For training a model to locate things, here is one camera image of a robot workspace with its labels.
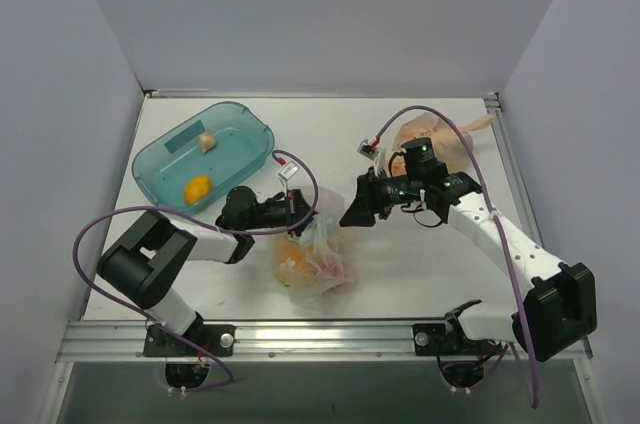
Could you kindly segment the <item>orange yellow fake mango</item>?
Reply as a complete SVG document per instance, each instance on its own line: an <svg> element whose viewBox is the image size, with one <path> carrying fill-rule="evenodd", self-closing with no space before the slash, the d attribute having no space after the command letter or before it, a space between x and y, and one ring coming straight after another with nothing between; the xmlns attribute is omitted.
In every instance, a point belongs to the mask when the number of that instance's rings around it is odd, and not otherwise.
<svg viewBox="0 0 640 424"><path fill-rule="evenodd" d="M307 257L307 252L296 243L281 243L275 252L275 278L285 286L310 283L316 276L317 269Z"/></svg>

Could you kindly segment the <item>clear printed plastic bag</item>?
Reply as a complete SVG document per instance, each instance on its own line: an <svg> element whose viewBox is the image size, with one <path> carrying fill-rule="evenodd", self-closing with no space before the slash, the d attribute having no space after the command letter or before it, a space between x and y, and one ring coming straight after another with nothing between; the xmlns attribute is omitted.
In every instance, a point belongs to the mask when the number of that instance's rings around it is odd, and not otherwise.
<svg viewBox="0 0 640 424"><path fill-rule="evenodd" d="M338 309L346 302L356 286L356 270L352 260L352 235L349 230L339 226L339 218L346 211L344 197L334 190L321 187L316 211L317 214L312 223L301 237L280 234L272 237L270 241L273 276L276 248L286 241L296 243L303 248L307 252L307 259L317 269L314 279L306 285L285 286L280 282L286 289L290 303L300 313L311 315L328 314ZM335 265L350 265L354 273L354 282L326 290L318 282L318 277L324 269Z"/></svg>

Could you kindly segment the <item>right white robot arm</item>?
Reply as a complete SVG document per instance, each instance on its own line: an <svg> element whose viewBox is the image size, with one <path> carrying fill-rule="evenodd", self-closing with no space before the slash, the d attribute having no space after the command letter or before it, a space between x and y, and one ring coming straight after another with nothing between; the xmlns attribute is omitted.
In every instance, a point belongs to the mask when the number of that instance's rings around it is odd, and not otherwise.
<svg viewBox="0 0 640 424"><path fill-rule="evenodd" d="M516 304L468 301L445 316L446 346L465 353L478 341L519 344L538 362L597 328L596 283L584 264L568 265L545 251L487 203L481 185L464 172L451 173L428 138L402 145L405 172L391 176L369 169L356 181L343 227L372 227L399 206L428 210L466 236L511 281Z"/></svg>

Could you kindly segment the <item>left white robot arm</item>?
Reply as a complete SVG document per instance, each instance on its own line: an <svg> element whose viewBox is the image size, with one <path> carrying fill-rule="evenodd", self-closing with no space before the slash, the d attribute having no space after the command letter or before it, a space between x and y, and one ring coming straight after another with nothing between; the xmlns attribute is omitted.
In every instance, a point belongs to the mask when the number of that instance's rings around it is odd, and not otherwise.
<svg viewBox="0 0 640 424"><path fill-rule="evenodd" d="M104 252L97 274L118 294L111 299L142 313L163 327L167 344L180 355L205 342L202 316L174 289L189 260L235 264L246 257L257 235L286 233L299 237L312 223L319 188L312 199L299 188L259 201L246 187L233 188L213 226L204 233L149 208Z"/></svg>

